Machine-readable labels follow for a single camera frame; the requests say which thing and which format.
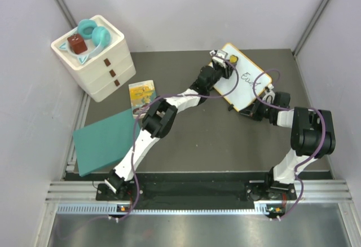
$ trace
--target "table surface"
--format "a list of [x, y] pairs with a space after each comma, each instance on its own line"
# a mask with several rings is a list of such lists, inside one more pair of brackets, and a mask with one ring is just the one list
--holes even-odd
[[[275, 91], [290, 93], [291, 107], [309, 106], [290, 50], [242, 52], [263, 70], [281, 72]], [[129, 109], [129, 83], [154, 80], [158, 95], [180, 93], [210, 61], [209, 51], [136, 52], [132, 58], [136, 75], [104, 101], [92, 100], [85, 125]], [[270, 76], [276, 80], [276, 74]], [[224, 99], [209, 99], [177, 115], [170, 133], [152, 147], [138, 171], [269, 171], [289, 151], [290, 129], [270, 125], [268, 120], [252, 121], [235, 110], [229, 112], [228, 106]], [[323, 158], [307, 170], [329, 171], [329, 165]]]

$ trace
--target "gray wall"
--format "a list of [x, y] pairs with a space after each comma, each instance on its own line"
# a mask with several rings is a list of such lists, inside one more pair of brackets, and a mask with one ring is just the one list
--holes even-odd
[[31, 246], [81, 90], [50, 48], [69, 30], [54, 1], [0, 0], [0, 9], [0, 245]]
[[314, 106], [330, 109], [336, 132], [331, 164], [361, 214], [361, 0], [331, 0], [299, 54]]
[[65, 0], [77, 21], [101, 14], [131, 51], [294, 48], [321, 0]]

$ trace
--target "small whiteboard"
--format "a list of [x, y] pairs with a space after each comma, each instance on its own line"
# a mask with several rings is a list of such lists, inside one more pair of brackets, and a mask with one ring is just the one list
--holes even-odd
[[[238, 57], [236, 69], [239, 73], [239, 83], [235, 91], [225, 96], [224, 98], [234, 105], [234, 109], [239, 112], [240, 110], [251, 105], [256, 97], [253, 94], [252, 84], [254, 80], [260, 75], [263, 70], [248, 59], [242, 52], [240, 52], [235, 46], [227, 43], [223, 48], [223, 51], [228, 53], [226, 59], [229, 59], [231, 55]], [[214, 88], [221, 94], [226, 94], [232, 90], [237, 81], [235, 71], [233, 71], [229, 79], [221, 78]], [[256, 84], [256, 93], [261, 95], [265, 90], [265, 87], [272, 83], [272, 78], [268, 74], [262, 75]]]

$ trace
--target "white box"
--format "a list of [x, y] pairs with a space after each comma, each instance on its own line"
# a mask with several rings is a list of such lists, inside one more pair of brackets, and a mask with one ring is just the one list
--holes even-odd
[[[96, 102], [100, 102], [128, 81], [135, 74], [135, 68], [124, 35], [100, 15], [92, 17], [91, 20], [98, 26], [106, 27], [112, 38], [109, 46], [98, 56], [88, 59], [85, 64], [80, 64], [77, 58], [59, 49], [60, 45], [73, 34], [74, 29], [55, 40], [51, 48], [79, 86]], [[88, 51], [94, 49], [91, 39], [85, 42]], [[106, 66], [105, 59], [110, 62], [109, 66]]]

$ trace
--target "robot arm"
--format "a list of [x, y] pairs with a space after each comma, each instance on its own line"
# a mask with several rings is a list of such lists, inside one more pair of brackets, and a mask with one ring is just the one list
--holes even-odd
[[[182, 95], [197, 94], [199, 94], [197, 91], [187, 89]], [[135, 151], [133, 157], [135, 170], [153, 145], [168, 134], [177, 113], [184, 111], [187, 108], [197, 106], [200, 99], [200, 96], [165, 98], [155, 102], [155, 104], [149, 108], [145, 118], [143, 119], [142, 130], [135, 141]], [[118, 189], [120, 186], [117, 185], [133, 179], [134, 175], [131, 169], [132, 152], [133, 148], [128, 151], [123, 160], [114, 168], [111, 175], [108, 177], [109, 179], [105, 180], [107, 186], [114, 193], [119, 191]], [[113, 178], [116, 179], [117, 183], [110, 183]]]
[[[222, 77], [228, 79], [233, 68], [225, 63], [228, 54], [222, 50], [211, 51], [212, 67], [201, 68], [197, 80], [184, 93], [183, 97], [159, 99], [153, 103], [142, 121], [142, 130], [135, 141], [133, 156], [134, 170], [144, 159], [151, 147], [170, 131], [175, 116], [185, 109], [195, 107], [203, 103], [209, 96], [215, 83]], [[238, 58], [231, 55], [229, 61], [236, 65]], [[134, 174], [131, 168], [131, 156], [133, 147], [128, 151], [123, 160], [109, 173], [105, 184], [116, 194], [124, 191], [125, 182], [132, 180]]]
[[[290, 95], [284, 92], [274, 94], [273, 105], [289, 108]], [[291, 128], [290, 145], [291, 149], [284, 159], [273, 167], [266, 175], [264, 194], [267, 193], [288, 193], [295, 177], [302, 172], [307, 165], [329, 155], [334, 151], [336, 140], [334, 136], [332, 115], [330, 111], [319, 110], [325, 121], [325, 138], [318, 154], [308, 162], [299, 165], [310, 158], [320, 144], [322, 137], [322, 126], [319, 116], [313, 110], [295, 107], [293, 110], [280, 111], [270, 108], [256, 100], [250, 107], [241, 111], [241, 114], [260, 121], [268, 118], [275, 126]]]

